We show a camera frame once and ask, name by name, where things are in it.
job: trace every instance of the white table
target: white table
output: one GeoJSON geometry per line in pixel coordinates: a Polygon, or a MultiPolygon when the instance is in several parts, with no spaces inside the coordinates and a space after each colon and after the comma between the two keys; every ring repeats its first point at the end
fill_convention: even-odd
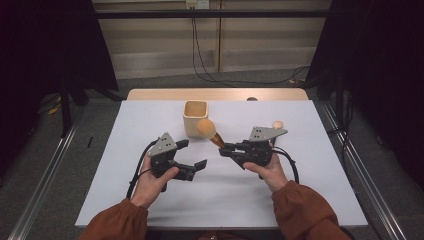
{"type": "MultiPolygon", "coordinates": [[[[185,101],[131,100],[122,103],[105,152],[76,222],[84,227],[98,212],[118,203],[126,194],[137,162],[151,141],[169,132],[175,141],[189,139],[175,160],[193,165],[208,159],[206,169],[192,182],[172,180],[149,208],[152,229],[269,229],[277,228],[270,192],[258,176],[243,171],[219,155],[209,140],[185,136],[185,101]]],[[[253,126],[271,126],[282,120],[289,131],[277,139],[296,161],[300,182],[327,199],[342,226],[367,222],[350,188],[325,129],[308,100],[208,101],[209,118],[226,142],[241,142],[253,126]]],[[[280,157],[288,178],[293,173],[280,157]]]]}

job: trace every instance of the hand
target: hand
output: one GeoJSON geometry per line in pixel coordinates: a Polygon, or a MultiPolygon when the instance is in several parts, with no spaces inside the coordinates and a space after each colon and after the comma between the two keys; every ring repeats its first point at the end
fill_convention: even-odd
{"type": "Polygon", "coordinates": [[[148,171],[143,173],[138,179],[135,192],[130,200],[130,202],[137,207],[148,209],[159,196],[163,186],[175,177],[179,171],[177,167],[173,167],[168,169],[168,171],[166,171],[160,178],[156,178],[150,171],[151,168],[152,165],[150,164],[150,157],[146,156],[143,161],[143,166],[140,169],[140,173],[146,170],[148,171]]]}
{"type": "Polygon", "coordinates": [[[266,167],[261,167],[252,162],[244,163],[243,167],[261,175],[272,193],[277,192],[288,183],[280,163],[280,158],[275,153],[272,154],[271,162],[266,167]]]}

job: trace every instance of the cable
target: cable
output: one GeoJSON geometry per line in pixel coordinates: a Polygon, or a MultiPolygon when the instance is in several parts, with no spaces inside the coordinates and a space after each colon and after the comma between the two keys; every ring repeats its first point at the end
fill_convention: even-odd
{"type": "Polygon", "coordinates": [[[199,40],[198,40],[198,38],[197,38],[197,26],[196,26],[196,19],[195,18],[192,18],[191,19],[191,25],[192,25],[192,36],[193,36],[193,39],[192,39],[192,46],[193,46],[193,51],[192,51],[192,61],[193,61],[193,68],[194,68],[194,72],[196,73],[196,75],[200,78],[200,79],[202,79],[202,80],[204,80],[204,81],[207,81],[207,82],[216,82],[216,83],[220,83],[220,84],[223,84],[223,85],[225,85],[225,86],[228,86],[228,87],[234,87],[234,86],[232,86],[232,85],[230,85],[230,84],[227,84],[227,83],[225,83],[225,82],[221,82],[221,81],[217,81],[217,80],[215,80],[209,73],[208,73],[208,71],[206,70],[206,68],[205,68],[205,64],[203,63],[203,58],[202,58],[202,54],[200,54],[200,46],[199,46],[199,40]],[[197,52],[198,52],[198,55],[199,55],[199,58],[200,58],[200,62],[201,62],[201,64],[202,64],[202,67],[203,67],[203,71],[206,73],[206,75],[211,79],[211,80],[209,80],[209,79],[206,79],[206,78],[203,78],[202,76],[200,76],[200,74],[197,72],[197,68],[196,68],[196,64],[195,64],[195,61],[194,61],[194,51],[195,51],[195,42],[196,42],[196,45],[197,45],[197,52]]]}
{"type": "Polygon", "coordinates": [[[199,40],[198,40],[198,36],[197,36],[197,24],[196,24],[196,18],[192,18],[191,23],[192,23],[192,36],[193,36],[193,38],[192,38],[192,46],[193,46],[193,48],[192,48],[192,49],[193,49],[193,51],[192,51],[192,62],[193,62],[194,72],[196,73],[196,75],[197,75],[200,79],[202,79],[202,80],[204,80],[204,81],[206,81],[206,82],[215,82],[215,83],[223,84],[223,85],[225,85],[225,86],[232,87],[232,88],[234,88],[235,86],[230,85],[229,83],[248,83],[248,84],[264,84],[264,85],[273,85],[273,84],[284,83],[284,82],[287,82],[287,81],[289,81],[289,80],[292,80],[293,78],[295,78],[295,77],[296,77],[296,75],[298,75],[298,74],[299,74],[299,73],[301,73],[303,70],[308,69],[308,68],[310,67],[310,66],[303,66],[303,67],[295,68],[295,69],[293,70],[293,73],[292,73],[292,75],[291,75],[290,77],[288,77],[288,78],[286,78],[286,79],[283,79],[283,80],[274,81],[274,82],[237,81],[237,80],[236,80],[236,81],[232,81],[232,80],[220,80],[220,81],[218,81],[218,80],[216,80],[215,78],[213,78],[213,77],[212,77],[212,76],[208,73],[208,71],[206,70],[206,67],[205,67],[205,65],[204,65],[203,58],[202,58],[202,55],[201,55],[201,53],[200,53],[199,40]],[[202,65],[203,71],[204,71],[204,72],[205,72],[205,74],[209,77],[209,79],[202,77],[202,76],[199,74],[199,72],[197,71],[196,64],[195,64],[195,61],[194,61],[194,60],[195,60],[195,58],[194,58],[194,55],[195,55],[194,51],[195,51],[195,49],[196,49],[196,46],[197,46],[197,52],[198,52],[198,55],[199,55],[199,59],[200,59],[200,62],[201,62],[201,65],[202,65]]]}
{"type": "Polygon", "coordinates": [[[296,183],[299,183],[299,173],[297,172],[296,162],[293,161],[293,159],[290,157],[290,155],[286,151],[284,151],[282,148],[279,148],[279,147],[274,147],[274,148],[276,148],[280,151],[272,150],[273,153],[283,155],[284,157],[287,158],[287,160],[289,160],[290,166],[292,167],[292,170],[293,170],[294,181],[296,183]]]}
{"type": "Polygon", "coordinates": [[[135,184],[136,184],[136,183],[137,183],[137,181],[138,181],[138,178],[139,178],[142,174],[144,174],[144,173],[146,173],[147,171],[150,171],[150,170],[151,170],[151,169],[147,169],[147,170],[143,171],[142,173],[138,174],[138,172],[140,171],[141,163],[143,163],[144,156],[146,155],[146,153],[147,153],[147,151],[149,150],[149,148],[151,148],[152,146],[154,146],[158,140],[155,140],[155,141],[153,141],[153,142],[149,143],[149,145],[147,145],[146,149],[144,149],[143,154],[141,154],[141,157],[140,157],[140,160],[138,161],[137,168],[136,168],[136,170],[135,170],[134,176],[133,176],[132,180],[130,181],[130,186],[128,187],[128,192],[127,192],[127,198],[128,198],[128,199],[130,199],[130,198],[131,198],[132,192],[133,192],[133,190],[134,190],[135,184]]]}
{"type": "Polygon", "coordinates": [[[299,88],[302,89],[308,89],[308,88],[312,88],[315,87],[316,85],[318,85],[318,83],[324,79],[324,78],[328,78],[330,74],[332,74],[332,72],[334,71],[334,66],[329,66],[326,69],[322,70],[321,72],[317,73],[315,76],[313,77],[309,77],[308,81],[305,81],[304,83],[300,84],[300,86],[298,86],[299,88]]]}

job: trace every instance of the orange sleeve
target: orange sleeve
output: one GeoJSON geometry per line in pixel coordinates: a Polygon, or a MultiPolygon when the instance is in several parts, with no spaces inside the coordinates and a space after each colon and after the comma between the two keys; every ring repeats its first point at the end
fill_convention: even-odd
{"type": "Polygon", "coordinates": [[[138,239],[144,240],[148,211],[136,207],[129,199],[97,214],[80,236],[81,240],[138,239]]]}
{"type": "Polygon", "coordinates": [[[287,240],[350,240],[327,201],[293,181],[272,195],[278,226],[287,240]]]}

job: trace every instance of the metal frame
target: metal frame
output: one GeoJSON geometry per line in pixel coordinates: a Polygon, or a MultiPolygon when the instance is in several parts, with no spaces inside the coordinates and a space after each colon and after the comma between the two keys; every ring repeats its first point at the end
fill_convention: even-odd
{"type": "MultiPolygon", "coordinates": [[[[333,108],[328,103],[323,103],[322,107],[331,126],[336,129],[338,124],[333,108]]],[[[343,145],[345,136],[339,132],[337,137],[340,141],[340,144],[343,145]]],[[[380,217],[381,222],[386,228],[390,238],[393,240],[407,239],[396,219],[396,216],[387,205],[386,201],[372,180],[371,175],[368,173],[365,165],[363,164],[358,152],[349,139],[347,139],[346,142],[345,153],[350,163],[352,164],[352,167],[355,170],[359,180],[361,181],[361,184],[364,187],[369,199],[371,200],[378,216],[380,217]]]]}
{"type": "Polygon", "coordinates": [[[98,19],[135,19],[135,18],[325,18],[353,17],[354,11],[330,10],[148,10],[112,11],[97,10],[95,13],[73,13],[98,19]]]}
{"type": "Polygon", "coordinates": [[[76,120],[74,121],[74,124],[71,126],[66,136],[61,138],[59,141],[59,145],[57,146],[46,171],[41,177],[41,180],[38,183],[23,213],[19,217],[18,222],[12,230],[12,233],[9,235],[8,240],[23,240],[28,236],[31,226],[37,217],[38,211],[44,203],[49,188],[55,178],[56,172],[66,154],[66,151],[69,148],[69,145],[71,144],[72,138],[74,137],[79,122],[82,120],[85,110],[86,106],[83,106],[79,109],[76,114],[76,120]]]}

